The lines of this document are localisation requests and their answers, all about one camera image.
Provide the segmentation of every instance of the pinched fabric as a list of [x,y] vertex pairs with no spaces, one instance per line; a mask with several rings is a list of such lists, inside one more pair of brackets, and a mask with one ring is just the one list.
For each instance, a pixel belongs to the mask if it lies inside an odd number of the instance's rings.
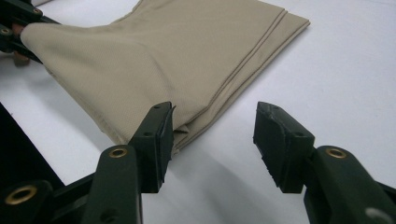
[[109,25],[33,23],[21,39],[116,144],[171,101],[177,152],[308,25],[256,0],[141,0]]

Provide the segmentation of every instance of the black plastic part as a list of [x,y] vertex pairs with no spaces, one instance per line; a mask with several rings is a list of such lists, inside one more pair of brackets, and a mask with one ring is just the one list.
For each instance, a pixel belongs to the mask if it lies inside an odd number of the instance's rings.
[[105,150],[94,174],[81,223],[142,223],[138,169],[133,147],[115,146]]
[[301,193],[301,169],[314,141],[315,136],[282,108],[258,103],[253,142],[282,192]]
[[396,221],[396,206],[359,161],[340,147],[319,147],[312,156],[332,224]]
[[23,1],[0,0],[0,16],[3,20],[25,26],[40,21],[43,12]]
[[50,223],[79,223],[85,211],[93,174],[58,189],[53,193],[54,214]]
[[142,193],[157,193],[163,184],[173,147],[172,104],[153,106],[128,145],[136,149]]
[[19,36],[12,33],[12,23],[26,26],[33,22],[59,23],[43,16],[42,11],[32,6],[30,0],[0,0],[0,50],[5,53],[17,51],[38,63],[41,61],[26,48]]
[[64,187],[61,179],[1,104],[0,133],[0,190],[35,179],[49,181],[54,189]]
[[48,223],[51,208],[52,188],[49,182],[21,182],[1,192],[0,223]]
[[379,182],[377,182],[377,184],[381,187],[382,190],[384,190],[384,192],[388,195],[388,197],[396,205],[396,189],[393,189],[390,186],[384,185],[384,184],[379,183]]
[[327,203],[323,191],[312,192],[307,189],[304,196],[304,205],[310,224],[329,224],[332,209]]

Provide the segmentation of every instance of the finger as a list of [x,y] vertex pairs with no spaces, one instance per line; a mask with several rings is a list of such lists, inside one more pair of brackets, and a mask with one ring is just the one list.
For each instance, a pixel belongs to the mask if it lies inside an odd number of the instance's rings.
[[[24,27],[19,24],[12,23],[12,32],[16,37],[19,37],[21,35],[23,28]],[[16,66],[25,66],[29,64],[29,62],[30,62],[29,58],[21,55],[17,51],[14,51],[14,63]]]

